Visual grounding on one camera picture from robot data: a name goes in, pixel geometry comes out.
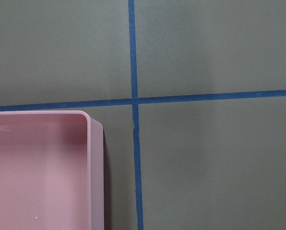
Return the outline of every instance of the blue tape strip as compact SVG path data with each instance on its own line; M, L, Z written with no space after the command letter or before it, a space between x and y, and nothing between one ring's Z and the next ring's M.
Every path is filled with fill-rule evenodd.
M146 98L139 98L139 104L193 102L193 101L225 100L225 99L240 99L240 98L259 98L259 97L284 97L284 96L286 96L286 90L228 92L228 93L198 94L198 95L185 95L185 96L146 97Z
M96 106L127 105L127 104L132 104L132 99L9 105L9 106L0 106L0 111L63 109L63 108L96 107Z
M138 106L138 77L137 77L137 52L135 40L135 17L134 0L128 0L129 13L129 41L130 41L130 66L131 66L131 98L133 118L133 147L135 167L135 193L138 216L138 230L143 230L143 202L142 202L142 181L141 181L141 153L140 153L140 125Z

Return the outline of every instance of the gray floor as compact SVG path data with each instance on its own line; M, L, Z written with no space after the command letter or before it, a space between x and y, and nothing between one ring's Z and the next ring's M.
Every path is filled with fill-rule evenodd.
M128 1L0 0L0 106L131 98ZM286 1L135 0L139 97L286 89ZM106 230L137 229L131 105ZM145 230L286 230L286 97L139 105Z

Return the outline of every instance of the horizontal blue line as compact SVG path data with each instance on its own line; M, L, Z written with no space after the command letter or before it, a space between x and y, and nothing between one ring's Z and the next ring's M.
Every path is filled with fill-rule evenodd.
M184 95L184 96L145 97L145 98L139 98L138 100L113 99L113 100L84 101L84 102L59 102L59 103L43 103L43 104L8 105L8 106L0 106L0 111L63 109L63 108L98 107L98 106L111 106L111 105L194 102L194 101L209 101L209 100L226 100L226 99L259 98L259 97L285 97L285 96L286 96L286 90L227 92L227 93L197 94L197 95Z
M152 104L152 103L193 102L193 101L259 98L259 97L284 97L284 96L286 96L286 90L227 92L227 93L198 94L198 95L184 95L184 96L146 97L146 98L139 98L138 103Z
M0 111L63 109L63 108L97 107L97 106L109 106L109 105L129 105L129 104L132 104L132 99L113 99L113 100L84 101L84 102L9 105L9 106L0 106Z

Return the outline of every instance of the pink plastic bin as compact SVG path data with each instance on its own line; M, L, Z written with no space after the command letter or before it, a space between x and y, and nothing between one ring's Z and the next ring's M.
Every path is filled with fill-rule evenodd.
M88 114L0 112L0 230L103 230L103 181Z

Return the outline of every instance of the gray tile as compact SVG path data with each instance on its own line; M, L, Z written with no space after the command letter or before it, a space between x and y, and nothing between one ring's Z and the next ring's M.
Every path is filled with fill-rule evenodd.
M286 230L286 97L140 105L147 230Z
M0 1L0 105L129 97L126 0Z
M286 89L286 1L138 0L139 96Z
M105 230L137 228L131 106L73 108L104 127Z

